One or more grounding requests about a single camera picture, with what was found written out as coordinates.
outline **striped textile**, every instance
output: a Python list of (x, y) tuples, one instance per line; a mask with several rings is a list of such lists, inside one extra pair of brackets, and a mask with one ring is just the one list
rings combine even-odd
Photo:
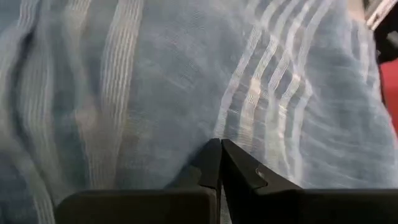
[(305, 188), (398, 187), (375, 58), (344, 0), (0, 0), (0, 223), (165, 187), (214, 137)]

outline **red object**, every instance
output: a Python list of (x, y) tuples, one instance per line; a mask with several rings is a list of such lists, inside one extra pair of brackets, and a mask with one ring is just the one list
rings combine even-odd
[(398, 133), (398, 60), (383, 63), (381, 75), (386, 106), (392, 117), (396, 133)]

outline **black plastic object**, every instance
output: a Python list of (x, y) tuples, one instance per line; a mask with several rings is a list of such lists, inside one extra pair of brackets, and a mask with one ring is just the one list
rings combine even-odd
[(66, 198), (58, 224), (220, 222), (221, 141), (212, 139), (165, 190), (92, 190)]
[(223, 183), (237, 223), (398, 223), (398, 190), (304, 190), (230, 140)]

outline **blue garment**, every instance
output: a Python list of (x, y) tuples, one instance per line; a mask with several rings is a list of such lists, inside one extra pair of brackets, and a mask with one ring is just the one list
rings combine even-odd
[(305, 188), (397, 187), (375, 58), (344, 0), (0, 0), (0, 223), (162, 188), (213, 137)]

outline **blue striped fabric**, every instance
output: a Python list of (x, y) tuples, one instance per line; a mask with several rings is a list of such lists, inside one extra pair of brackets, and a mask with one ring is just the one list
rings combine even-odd
[(305, 188), (397, 187), (375, 58), (344, 0), (0, 0), (0, 223), (165, 187), (213, 137)]

